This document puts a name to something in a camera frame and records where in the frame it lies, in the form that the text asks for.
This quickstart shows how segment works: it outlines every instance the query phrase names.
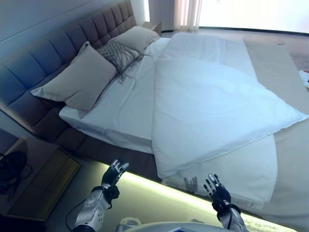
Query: grey knit pillow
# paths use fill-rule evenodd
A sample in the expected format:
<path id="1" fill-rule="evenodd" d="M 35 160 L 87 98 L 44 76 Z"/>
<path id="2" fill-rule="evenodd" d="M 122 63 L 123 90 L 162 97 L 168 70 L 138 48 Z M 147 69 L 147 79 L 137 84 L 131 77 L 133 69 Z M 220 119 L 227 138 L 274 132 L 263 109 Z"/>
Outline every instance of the grey knit pillow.
<path id="1" fill-rule="evenodd" d="M 116 67 L 118 74 L 123 74 L 126 68 L 140 56 L 137 51 L 114 41 L 109 41 L 97 51 Z"/>

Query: bedside table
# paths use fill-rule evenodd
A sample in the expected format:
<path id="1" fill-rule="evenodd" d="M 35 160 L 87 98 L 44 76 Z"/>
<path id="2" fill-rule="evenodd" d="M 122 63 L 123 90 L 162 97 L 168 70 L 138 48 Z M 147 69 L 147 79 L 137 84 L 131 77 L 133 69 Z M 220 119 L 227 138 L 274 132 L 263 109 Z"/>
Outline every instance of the bedside table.
<path id="1" fill-rule="evenodd" d="M 147 28 L 149 30 L 153 30 L 156 33 L 159 34 L 159 36 L 162 35 L 162 26 L 161 26 L 161 22 L 160 23 L 153 23 L 153 22 L 144 22 L 142 24 L 143 28 Z"/>
<path id="2" fill-rule="evenodd" d="M 11 201 L 7 201 L 6 195 L 0 195 L 0 214 L 46 221 L 80 164 L 59 146 L 35 138 L 18 139 L 6 154 L 13 151 L 27 154 L 32 172 L 20 182 Z M 28 170 L 25 167 L 21 176 Z"/>

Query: bed frame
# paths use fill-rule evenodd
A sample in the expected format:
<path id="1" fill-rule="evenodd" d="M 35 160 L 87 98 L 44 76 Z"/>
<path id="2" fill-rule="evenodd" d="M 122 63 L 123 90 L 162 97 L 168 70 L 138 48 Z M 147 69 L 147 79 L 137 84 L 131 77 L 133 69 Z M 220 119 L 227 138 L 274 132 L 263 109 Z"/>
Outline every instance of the bed frame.
<path id="1" fill-rule="evenodd" d="M 76 56 L 82 44 L 94 48 L 136 25 L 130 0 L 99 9 L 48 35 L 0 64 L 0 110 L 35 137 L 71 153 L 110 164 L 130 163 L 129 171 L 160 181 L 153 155 L 116 147 L 73 129 L 59 117 L 63 102 L 34 97 L 30 91 L 52 80 Z"/>

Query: cable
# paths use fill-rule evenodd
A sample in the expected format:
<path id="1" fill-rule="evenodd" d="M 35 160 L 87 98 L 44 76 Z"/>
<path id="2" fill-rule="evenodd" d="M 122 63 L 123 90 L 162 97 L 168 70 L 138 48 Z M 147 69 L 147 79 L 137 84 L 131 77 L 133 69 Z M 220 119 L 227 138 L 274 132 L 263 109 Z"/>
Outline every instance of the cable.
<path id="1" fill-rule="evenodd" d="M 85 198 L 82 202 L 80 202 L 78 205 L 74 206 L 74 208 L 72 208 L 66 215 L 66 227 L 69 231 L 73 231 L 70 227 L 69 227 L 69 224 L 68 224 L 68 217 L 70 215 L 70 213 L 73 212 L 74 209 L 76 209 L 78 206 L 80 206 L 82 203 L 84 203 L 85 201 L 87 200 L 87 198 Z"/>
<path id="2" fill-rule="evenodd" d="M 231 211 L 231 209 L 229 209 L 229 211 L 230 211 L 230 220 L 228 221 L 228 225 L 227 225 L 228 230 L 230 229 L 231 223 L 232 223 L 232 211 Z"/>
<path id="3" fill-rule="evenodd" d="M 7 192 L 8 198 L 6 199 L 6 201 L 9 202 L 13 198 L 13 196 L 16 193 L 16 190 L 17 190 L 19 183 L 20 183 L 20 178 L 18 177 L 18 178 L 16 178 L 16 181 L 11 185 L 11 187 L 10 187 L 11 189 L 8 190 L 8 192 Z"/>
<path id="4" fill-rule="evenodd" d="M 25 176 L 25 177 L 22 177 L 21 180 L 24 180 L 24 179 L 27 179 L 30 174 L 32 173 L 32 167 L 30 164 L 26 163 L 25 167 L 28 166 L 29 167 L 29 173 Z"/>

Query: curtain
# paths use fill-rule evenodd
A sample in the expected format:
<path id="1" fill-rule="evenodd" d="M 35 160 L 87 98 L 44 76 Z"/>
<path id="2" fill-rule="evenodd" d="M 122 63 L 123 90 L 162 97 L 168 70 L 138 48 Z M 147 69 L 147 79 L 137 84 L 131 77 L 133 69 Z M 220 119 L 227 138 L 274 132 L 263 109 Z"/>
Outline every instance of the curtain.
<path id="1" fill-rule="evenodd" d="M 175 0 L 174 29 L 198 30 L 202 0 Z"/>

